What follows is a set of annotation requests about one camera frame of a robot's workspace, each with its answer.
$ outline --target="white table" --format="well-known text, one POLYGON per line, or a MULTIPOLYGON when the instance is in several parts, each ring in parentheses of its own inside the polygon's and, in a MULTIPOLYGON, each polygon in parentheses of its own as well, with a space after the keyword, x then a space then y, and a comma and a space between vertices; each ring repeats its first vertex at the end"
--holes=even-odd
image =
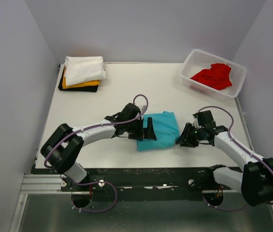
MULTIPOLYGON (((234 136, 247 145, 247 139, 235 100, 221 102, 184 86, 179 76, 181 63, 110 63, 105 64, 107 79, 101 81, 98 92, 62 92, 56 87, 44 129, 41 146, 62 123, 71 127, 99 123, 105 116, 120 112, 142 93, 149 99, 147 113, 174 112, 180 133, 192 114, 204 106, 227 109, 235 119, 234 136)), ((61 67, 57 86, 61 78, 61 67)), ((143 105, 142 98, 137 105, 143 105)), ((227 114, 212 109, 217 125, 230 124, 227 114)), ((38 151, 36 168, 43 169, 44 157, 38 151)), ((135 140, 113 138, 84 147, 77 161, 84 168, 171 168, 208 167, 215 164, 237 166, 219 149, 201 145, 197 148, 175 146, 165 150, 138 152, 135 140)))

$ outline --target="wall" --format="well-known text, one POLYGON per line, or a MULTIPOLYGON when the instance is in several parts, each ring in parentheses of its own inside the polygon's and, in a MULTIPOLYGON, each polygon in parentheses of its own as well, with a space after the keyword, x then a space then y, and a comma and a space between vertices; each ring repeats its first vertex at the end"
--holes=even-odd
POLYGON ((58 62, 183 62, 200 48, 232 59, 265 0, 25 0, 58 62))
POLYGON ((273 0, 267 0, 234 58, 247 67, 239 95, 255 149, 273 157, 273 0))
POLYGON ((57 65, 23 0, 0 0, 0 232, 32 164, 57 65))

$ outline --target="teal towel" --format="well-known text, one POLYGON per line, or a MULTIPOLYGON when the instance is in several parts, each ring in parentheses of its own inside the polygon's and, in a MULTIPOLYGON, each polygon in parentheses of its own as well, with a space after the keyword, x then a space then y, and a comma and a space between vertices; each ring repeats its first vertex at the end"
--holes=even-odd
POLYGON ((138 151, 165 149, 175 145, 179 137, 179 128, 173 112, 144 115, 144 128, 147 127, 147 118, 152 117, 152 123, 157 140, 143 139, 137 141, 138 151))

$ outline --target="red garment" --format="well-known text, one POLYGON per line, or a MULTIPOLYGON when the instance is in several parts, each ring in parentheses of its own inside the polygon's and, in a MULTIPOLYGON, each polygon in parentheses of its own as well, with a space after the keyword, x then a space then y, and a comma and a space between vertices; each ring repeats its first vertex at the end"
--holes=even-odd
POLYGON ((211 66, 211 69, 203 69, 191 79, 217 90, 232 86, 229 78, 230 66, 226 64, 212 64, 211 66))

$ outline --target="white laundry basket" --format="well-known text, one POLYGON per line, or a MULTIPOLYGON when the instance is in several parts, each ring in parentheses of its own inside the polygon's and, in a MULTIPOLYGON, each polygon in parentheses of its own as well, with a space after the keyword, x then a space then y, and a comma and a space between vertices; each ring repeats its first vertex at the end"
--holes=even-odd
POLYGON ((220 100, 227 100, 230 98, 236 98, 238 93, 241 91, 244 79, 246 78, 246 69, 227 59, 195 49, 186 58, 180 71, 180 75, 184 85, 210 95, 211 97, 220 100), (230 81, 232 82, 232 86, 223 90, 216 90, 191 79, 191 77, 199 73, 201 70, 210 69, 210 65, 215 63, 225 63, 231 67, 230 81))

